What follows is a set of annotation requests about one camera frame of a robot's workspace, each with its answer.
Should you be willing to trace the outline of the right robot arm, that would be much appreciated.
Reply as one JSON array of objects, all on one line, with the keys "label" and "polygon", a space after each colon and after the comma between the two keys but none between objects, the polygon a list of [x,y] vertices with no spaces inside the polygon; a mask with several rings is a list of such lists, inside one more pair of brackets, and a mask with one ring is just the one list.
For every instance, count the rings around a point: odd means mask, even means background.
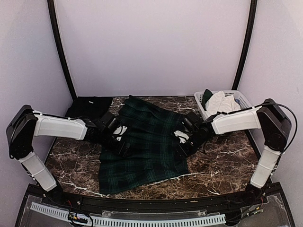
[{"label": "right robot arm", "polygon": [[218,112],[203,119],[194,112],[188,113],[182,124],[189,132],[188,137],[180,137],[177,146],[177,156],[187,158],[195,154],[201,146],[216,135],[224,135],[236,131],[259,131],[263,136],[264,147],[259,151],[258,165],[250,179],[251,186],[242,194],[242,202],[252,205],[260,197],[260,191],[268,178],[279,165],[281,156],[286,152],[297,132],[292,127],[291,119],[285,111],[293,111],[276,103],[273,99],[266,99],[263,103],[229,113]]}]

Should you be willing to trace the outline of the dark green plaid garment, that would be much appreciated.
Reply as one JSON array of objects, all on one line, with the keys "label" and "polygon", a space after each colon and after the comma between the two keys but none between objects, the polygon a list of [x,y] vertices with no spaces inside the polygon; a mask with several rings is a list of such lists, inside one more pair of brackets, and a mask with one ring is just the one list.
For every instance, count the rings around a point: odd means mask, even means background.
[{"label": "dark green plaid garment", "polygon": [[187,159],[178,155],[180,139],[175,135],[176,131],[185,131],[184,118],[183,114],[129,96],[118,112],[118,119],[127,127],[121,142],[130,148],[125,155],[102,149],[99,192],[121,193],[187,174]]}]

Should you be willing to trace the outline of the black t-shirt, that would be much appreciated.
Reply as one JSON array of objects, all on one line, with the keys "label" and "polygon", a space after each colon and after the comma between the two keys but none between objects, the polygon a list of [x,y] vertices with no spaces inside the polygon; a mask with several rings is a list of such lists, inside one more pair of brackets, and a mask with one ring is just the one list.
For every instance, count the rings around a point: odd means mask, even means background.
[{"label": "black t-shirt", "polygon": [[112,97],[79,96],[73,101],[65,117],[87,117],[91,120],[101,118],[108,111],[112,101]]}]

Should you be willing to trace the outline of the white laundry basket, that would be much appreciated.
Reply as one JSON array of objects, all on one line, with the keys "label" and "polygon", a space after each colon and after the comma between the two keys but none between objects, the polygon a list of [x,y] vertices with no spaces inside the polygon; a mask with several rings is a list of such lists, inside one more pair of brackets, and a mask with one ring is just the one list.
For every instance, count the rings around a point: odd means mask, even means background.
[{"label": "white laundry basket", "polygon": [[248,99],[236,90],[198,91],[194,93],[199,112],[204,120],[219,112],[229,113],[252,107]]}]

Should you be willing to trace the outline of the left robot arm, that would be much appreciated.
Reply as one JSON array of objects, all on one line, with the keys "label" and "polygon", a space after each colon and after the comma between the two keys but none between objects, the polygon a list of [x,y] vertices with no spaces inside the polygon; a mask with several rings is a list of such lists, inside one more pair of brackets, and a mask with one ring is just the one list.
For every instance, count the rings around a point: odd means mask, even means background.
[{"label": "left robot arm", "polygon": [[17,160],[32,178],[48,192],[48,198],[56,206],[63,206],[67,196],[55,176],[46,167],[45,161],[36,152],[38,143],[56,138],[88,141],[99,144],[124,157],[130,144],[122,137],[128,127],[118,117],[106,112],[101,118],[87,116],[63,117],[46,114],[24,105],[6,128],[9,157]]}]

